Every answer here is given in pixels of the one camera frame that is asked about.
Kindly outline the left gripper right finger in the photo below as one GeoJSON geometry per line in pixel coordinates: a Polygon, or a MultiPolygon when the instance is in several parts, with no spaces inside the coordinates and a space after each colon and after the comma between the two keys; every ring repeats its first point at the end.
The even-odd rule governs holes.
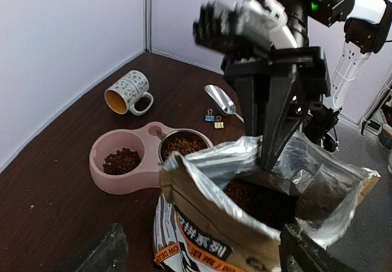
{"type": "Polygon", "coordinates": [[[280,235],[279,256],[285,272],[356,272],[313,241],[297,224],[285,224],[280,235]]]}

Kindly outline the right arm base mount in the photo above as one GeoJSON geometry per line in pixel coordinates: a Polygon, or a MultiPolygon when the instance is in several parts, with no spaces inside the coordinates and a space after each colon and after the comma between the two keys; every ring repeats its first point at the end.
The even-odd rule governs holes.
{"type": "Polygon", "coordinates": [[[303,123],[303,133],[313,144],[335,153],[339,149],[335,126],[341,110],[342,108],[339,108],[334,111],[325,105],[319,110],[310,110],[303,123]]]}

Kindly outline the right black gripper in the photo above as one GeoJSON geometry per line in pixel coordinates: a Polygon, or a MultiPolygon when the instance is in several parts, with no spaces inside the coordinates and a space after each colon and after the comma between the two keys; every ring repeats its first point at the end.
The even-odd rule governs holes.
{"type": "Polygon", "coordinates": [[[331,95],[331,81],[325,51],[321,47],[272,50],[268,57],[254,61],[222,60],[224,79],[233,85],[243,114],[246,135],[259,135],[254,78],[272,76],[265,110],[260,166],[271,171],[284,146],[299,128],[308,104],[306,94],[331,95]]]}

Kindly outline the metal food scoop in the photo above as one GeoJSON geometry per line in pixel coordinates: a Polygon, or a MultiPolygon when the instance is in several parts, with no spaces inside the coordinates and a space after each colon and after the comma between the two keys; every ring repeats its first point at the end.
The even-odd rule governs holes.
{"type": "Polygon", "coordinates": [[[205,92],[209,97],[216,103],[222,113],[226,115],[236,116],[242,123],[244,119],[236,111],[236,105],[231,97],[220,87],[216,85],[206,85],[204,87],[205,92]]]}

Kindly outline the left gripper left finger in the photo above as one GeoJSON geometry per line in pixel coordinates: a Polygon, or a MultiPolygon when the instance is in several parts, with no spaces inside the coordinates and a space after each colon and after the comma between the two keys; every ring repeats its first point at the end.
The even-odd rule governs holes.
{"type": "Polygon", "coordinates": [[[126,271],[127,259],[126,235],[122,225],[114,223],[79,256],[75,271],[126,271]]]}

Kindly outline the blue binder clip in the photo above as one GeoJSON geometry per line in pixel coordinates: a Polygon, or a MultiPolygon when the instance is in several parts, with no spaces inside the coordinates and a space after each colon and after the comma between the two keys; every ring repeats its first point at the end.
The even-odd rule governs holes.
{"type": "Polygon", "coordinates": [[[215,122],[214,111],[213,111],[212,108],[207,109],[207,112],[206,112],[206,115],[205,115],[205,122],[208,122],[208,123],[215,122]]]}

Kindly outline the gold binder clip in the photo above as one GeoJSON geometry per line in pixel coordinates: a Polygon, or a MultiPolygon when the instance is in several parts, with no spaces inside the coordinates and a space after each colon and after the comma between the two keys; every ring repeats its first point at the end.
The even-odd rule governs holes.
{"type": "Polygon", "coordinates": [[[224,128],[224,122],[222,120],[222,117],[217,115],[214,118],[214,128],[215,129],[223,129],[224,128]]]}

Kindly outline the pink double pet bowl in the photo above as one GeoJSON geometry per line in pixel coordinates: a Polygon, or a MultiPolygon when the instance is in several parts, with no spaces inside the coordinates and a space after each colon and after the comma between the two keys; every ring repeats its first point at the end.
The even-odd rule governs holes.
{"type": "Polygon", "coordinates": [[[203,133],[151,122],[139,129],[116,129],[101,135],[89,152],[89,171],[96,186],[125,195],[159,188],[159,170],[170,151],[186,154],[212,147],[203,133]]]}

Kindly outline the dog food bag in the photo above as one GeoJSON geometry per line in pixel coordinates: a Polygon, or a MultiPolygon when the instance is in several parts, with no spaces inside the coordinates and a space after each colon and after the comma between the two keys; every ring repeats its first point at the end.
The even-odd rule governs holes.
{"type": "Polygon", "coordinates": [[[261,138],[201,149],[171,145],[159,173],[154,263],[165,271],[279,271],[287,224],[321,247],[346,233],[379,173],[335,158],[295,134],[270,172],[261,138]]]}

